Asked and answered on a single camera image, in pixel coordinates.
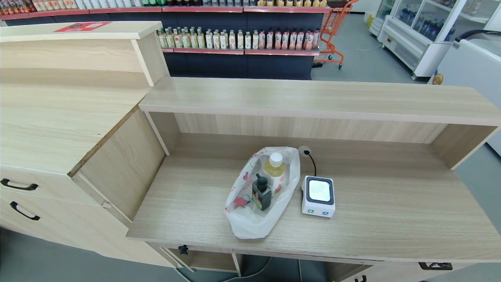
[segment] black cap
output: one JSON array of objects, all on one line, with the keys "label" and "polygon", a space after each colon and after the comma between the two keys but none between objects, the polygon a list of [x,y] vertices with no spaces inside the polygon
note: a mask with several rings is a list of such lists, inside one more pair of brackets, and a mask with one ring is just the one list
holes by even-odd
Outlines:
[{"label": "black cap", "polygon": [[258,177],[258,190],[259,192],[264,192],[268,188],[268,179],[266,177],[263,177],[259,175],[259,173],[256,174]]}]

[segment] black bottle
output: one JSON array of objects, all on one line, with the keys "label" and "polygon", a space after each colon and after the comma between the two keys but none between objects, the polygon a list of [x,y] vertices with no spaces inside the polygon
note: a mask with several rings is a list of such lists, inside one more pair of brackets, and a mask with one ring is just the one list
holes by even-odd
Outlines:
[{"label": "black bottle", "polygon": [[266,210],[272,203],[272,191],[268,179],[256,174],[258,179],[252,183],[252,199],[261,210]]}]

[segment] red shelf edge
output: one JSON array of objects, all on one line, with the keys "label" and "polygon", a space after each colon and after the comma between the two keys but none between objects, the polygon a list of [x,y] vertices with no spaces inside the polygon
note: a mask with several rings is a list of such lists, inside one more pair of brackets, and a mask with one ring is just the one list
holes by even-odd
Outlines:
[{"label": "red shelf edge", "polygon": [[107,14],[107,13],[144,13],[144,12],[161,12],[162,7],[127,7],[127,8],[104,8],[89,10],[90,14]]},{"label": "red shelf edge", "polygon": [[174,48],[173,51],[174,53],[243,55],[243,50],[238,49]]},{"label": "red shelf edge", "polygon": [[17,20],[17,19],[27,19],[29,18],[28,13],[23,13],[23,14],[14,14],[14,15],[1,15],[0,20],[6,21],[6,20]]},{"label": "red shelf edge", "polygon": [[254,13],[329,13],[330,7],[243,7],[244,12]]},{"label": "red shelf edge", "polygon": [[246,55],[265,55],[265,56],[271,56],[271,55],[279,55],[279,56],[318,56],[320,55],[320,50],[311,50],[311,51],[306,51],[306,50],[264,50],[264,49],[246,49],[245,50]]},{"label": "red shelf edge", "polygon": [[56,10],[29,13],[30,18],[50,17],[50,16],[66,16],[66,15],[86,15],[89,10],[71,9],[71,10]]},{"label": "red shelf edge", "polygon": [[243,7],[162,7],[162,12],[243,13]]}]

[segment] plastic bag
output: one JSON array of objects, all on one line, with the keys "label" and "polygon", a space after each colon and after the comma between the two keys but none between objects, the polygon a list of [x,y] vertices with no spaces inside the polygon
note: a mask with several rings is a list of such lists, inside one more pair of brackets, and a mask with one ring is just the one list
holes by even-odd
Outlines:
[{"label": "plastic bag", "polygon": [[[264,211],[252,200],[252,183],[256,173],[263,174],[263,166],[274,152],[282,154],[286,164],[282,190],[272,197],[271,205]],[[300,178],[299,152],[291,147],[266,147],[255,153],[235,180],[226,199],[224,214],[231,230],[240,239],[266,237],[277,223],[292,198]]]}]

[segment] orange shopping cart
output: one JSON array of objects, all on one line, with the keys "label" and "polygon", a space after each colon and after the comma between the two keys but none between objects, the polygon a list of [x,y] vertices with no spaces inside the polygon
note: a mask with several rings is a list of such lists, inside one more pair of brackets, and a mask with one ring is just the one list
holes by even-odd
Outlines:
[{"label": "orange shopping cart", "polygon": [[[342,8],[332,8],[322,24],[322,30],[320,31],[320,41],[319,46],[322,42],[326,44],[325,50],[320,51],[321,59],[315,59],[313,67],[321,67],[325,63],[339,63],[339,69],[343,66],[344,55],[343,53],[336,50],[336,46],[331,42],[332,38],[339,33],[341,26],[344,23],[346,14],[348,14],[353,3],[358,2],[358,0],[351,0],[347,2]],[[333,60],[333,55],[336,54],[340,57],[339,60]]]}]

